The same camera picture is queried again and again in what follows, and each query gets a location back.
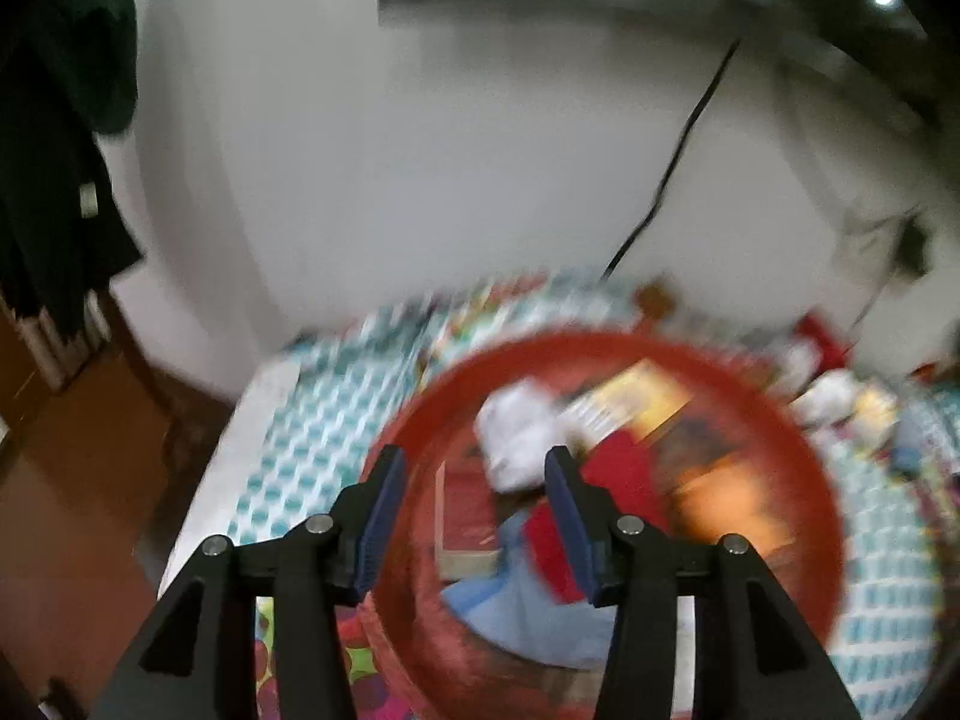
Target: brown floor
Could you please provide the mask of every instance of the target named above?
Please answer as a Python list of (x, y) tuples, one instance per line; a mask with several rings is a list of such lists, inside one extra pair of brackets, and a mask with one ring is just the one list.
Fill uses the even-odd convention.
[(51, 398), (3, 462), (0, 649), (85, 707), (154, 603), (133, 557), (167, 485), (167, 421), (112, 351)]

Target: silver bolt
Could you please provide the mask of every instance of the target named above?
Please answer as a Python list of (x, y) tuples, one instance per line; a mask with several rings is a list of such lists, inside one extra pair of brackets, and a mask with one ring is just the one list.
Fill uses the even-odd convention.
[(723, 537), (721, 543), (731, 555), (745, 555), (750, 549), (750, 541), (743, 538), (740, 533), (729, 533), (728, 536)]
[(227, 552), (230, 542), (226, 536), (210, 536), (203, 540), (203, 553), (207, 557), (216, 557)]
[(333, 527), (333, 517), (329, 514), (311, 514), (306, 518), (307, 533), (326, 533)]
[(620, 532), (625, 533), (627, 536), (637, 536), (643, 533), (643, 520), (639, 517), (634, 517), (632, 514), (624, 514), (623, 517), (616, 522), (616, 527), (620, 528)]

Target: white wall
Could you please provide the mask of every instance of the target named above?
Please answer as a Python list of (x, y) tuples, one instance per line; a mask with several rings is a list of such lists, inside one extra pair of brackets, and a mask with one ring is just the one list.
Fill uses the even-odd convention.
[[(152, 355), (232, 392), (303, 326), (492, 271), (601, 268), (724, 49), (603, 23), (381, 25), (376, 0), (137, 1), (140, 105), (107, 160), (148, 264), (118, 292)], [(830, 264), (772, 77), (734, 60), (622, 269), (672, 271), (727, 316), (822, 302), (849, 323), (871, 287)], [(869, 217), (923, 201), (944, 228), (933, 274), (865, 324), (861, 353), (907, 370), (960, 309), (960, 206), (832, 92), (795, 92), (838, 196)]]

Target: dark green clothing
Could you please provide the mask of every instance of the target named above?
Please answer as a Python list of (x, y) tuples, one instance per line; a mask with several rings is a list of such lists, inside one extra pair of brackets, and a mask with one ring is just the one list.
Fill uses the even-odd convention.
[(86, 294), (140, 259), (92, 135), (130, 122), (135, 66), (132, 0), (46, 0), (0, 69), (0, 292), (19, 317), (45, 307), (64, 338)]

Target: blue fabric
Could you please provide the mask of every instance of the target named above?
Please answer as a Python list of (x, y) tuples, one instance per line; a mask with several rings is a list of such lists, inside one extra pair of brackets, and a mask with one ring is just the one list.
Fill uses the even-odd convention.
[(496, 576), (458, 581), (442, 592), (443, 600), (470, 630), (512, 654), (553, 666), (600, 668), (616, 608), (553, 599), (531, 565), (522, 533), (527, 517), (520, 512), (501, 525)]

